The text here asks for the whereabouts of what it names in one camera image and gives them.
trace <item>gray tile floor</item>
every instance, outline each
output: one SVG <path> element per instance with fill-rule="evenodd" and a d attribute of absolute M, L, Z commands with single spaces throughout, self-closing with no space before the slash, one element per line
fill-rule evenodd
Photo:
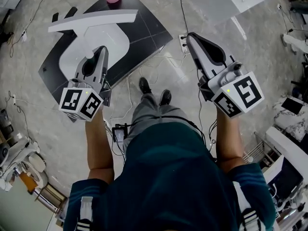
<path fill-rule="evenodd" d="M 97 0 L 44 0 L 27 30 L 27 41 L 20 41 L 14 46 L 13 58 L 9 56 L 10 46 L 3 44 L 0 50 L 0 105 L 5 106 L 4 97 L 9 90 L 18 99 L 27 101 L 18 101 L 17 104 L 25 111 L 30 136 L 38 142 L 41 154 L 47 160 L 50 183 L 66 195 L 73 182 L 85 179 L 88 175 L 84 123 L 73 124 L 66 115 L 57 111 L 58 104 L 40 79 L 38 69 L 61 36 L 60 33 L 47 33 L 52 15 L 59 12 L 59 17 L 62 18 L 71 6 L 76 6 L 78 13 L 83 13 L 95 1 Z M 111 115 L 112 118 L 123 117 L 131 108 L 129 84 L 133 108 L 125 118 L 112 119 L 111 122 L 113 125 L 115 122 L 130 123 L 133 110 L 140 101 L 138 80 L 142 75 L 149 79 L 157 99 L 164 89 L 170 89 L 171 104 L 182 108 L 189 119 L 200 126 L 197 72 L 191 56 L 187 55 L 181 65 L 183 55 L 178 34 L 185 33 L 185 26 L 180 0 L 141 1 L 166 27 L 174 40 L 164 47 L 159 57 L 150 59 L 114 88 L 111 106 L 104 108 L 104 117 L 106 120 Z M 29 23 L 39 2 L 40 0 L 22 0 L 11 14 L 6 29 L 16 33 L 14 41 Z M 254 131 L 263 134 L 273 124 L 272 105 L 280 94 L 292 91 L 290 81 L 299 80 L 302 73 L 302 54 L 295 56 L 281 44 L 280 34 L 285 32 L 285 25 L 282 14 L 277 11 L 277 3 L 287 11 L 287 0 L 266 0 L 236 17 L 246 33 L 247 40 L 244 40 L 231 19 L 216 26 L 211 25 L 206 16 L 194 9 L 193 2 L 183 0 L 188 29 L 203 37 L 217 37 L 231 49 L 237 60 L 243 62 L 248 70 L 254 71 L 261 85 L 265 101 L 250 113 L 241 116 L 241 132 L 248 147 Z M 300 20 L 294 15 L 292 18 L 296 26 L 299 26 Z M 301 33 L 293 34 L 303 37 Z M 215 120 L 216 109 L 212 103 L 201 100 L 201 120 L 203 131 L 207 134 Z M 15 129 L 26 134 L 24 117 L 16 111 L 12 102 L 8 104 L 8 113 Z M 114 160 L 115 174 L 118 176 L 123 168 L 123 159 L 114 156 Z"/>

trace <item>foot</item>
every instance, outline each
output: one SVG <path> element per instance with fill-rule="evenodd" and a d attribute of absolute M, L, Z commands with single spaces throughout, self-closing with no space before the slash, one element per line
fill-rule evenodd
<path fill-rule="evenodd" d="M 144 78 L 144 77 L 140 78 L 139 87 L 140 87 L 140 90 L 142 91 L 143 94 L 152 93 L 150 86 L 149 86 L 149 83 L 146 80 L 146 78 Z"/>
<path fill-rule="evenodd" d="M 162 93 L 162 98 L 159 106 L 169 105 L 171 102 L 171 92 L 169 90 L 164 90 Z"/>

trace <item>electrical outlet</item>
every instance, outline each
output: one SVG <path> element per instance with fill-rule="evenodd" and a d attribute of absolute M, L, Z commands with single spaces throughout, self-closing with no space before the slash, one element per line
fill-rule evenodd
<path fill-rule="evenodd" d="M 16 95 L 13 95 L 13 104 L 16 105 Z"/>
<path fill-rule="evenodd" d="M 180 40 L 180 46 L 181 46 L 182 52 L 186 54 L 188 52 L 186 36 L 184 34 L 180 34 L 179 40 Z"/>

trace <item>metal rack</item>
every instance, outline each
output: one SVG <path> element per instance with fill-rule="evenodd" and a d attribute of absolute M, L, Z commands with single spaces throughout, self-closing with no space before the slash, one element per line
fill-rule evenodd
<path fill-rule="evenodd" d="M 273 164 L 274 163 L 273 159 L 265 152 L 265 145 L 267 145 L 270 149 L 272 149 L 278 155 L 280 155 L 280 153 L 275 148 L 267 144 L 256 132 L 254 132 L 254 134 L 256 136 L 257 145 L 248 153 L 244 152 L 245 155 L 243 156 L 243 160 L 247 164 L 258 163 L 264 157 L 266 157 L 269 160 L 269 162 Z"/>

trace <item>white plastic part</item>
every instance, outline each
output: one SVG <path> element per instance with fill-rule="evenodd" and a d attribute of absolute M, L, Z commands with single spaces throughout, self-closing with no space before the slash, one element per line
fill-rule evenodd
<path fill-rule="evenodd" d="M 264 173 L 264 179 L 269 184 L 281 171 L 283 165 L 284 156 L 281 155 L 276 162 L 273 163 Z"/>
<path fill-rule="evenodd" d="M 23 171 L 25 171 L 25 173 L 35 181 L 38 185 L 37 188 L 45 187 L 48 183 L 46 173 L 38 172 L 28 160 L 24 160 L 23 163 L 26 165 L 26 168 L 23 168 Z"/>
<path fill-rule="evenodd" d="M 41 159 L 40 156 L 36 153 L 33 153 L 29 156 L 29 162 L 40 173 L 43 172 L 46 168 L 44 160 Z"/>
<path fill-rule="evenodd" d="M 85 34 L 91 50 L 104 45 L 108 49 L 108 69 L 126 55 L 129 39 L 117 24 L 93 26 Z M 85 51 L 76 38 L 63 52 L 59 67 L 67 80 L 75 77 L 78 64 L 84 59 Z"/>
<path fill-rule="evenodd" d="M 105 24 L 134 22 L 138 10 L 107 10 L 80 14 L 53 22 L 48 32 L 73 30 L 77 35 L 79 45 L 83 48 L 85 55 L 91 59 L 94 54 L 90 42 L 85 38 L 89 27 Z"/>

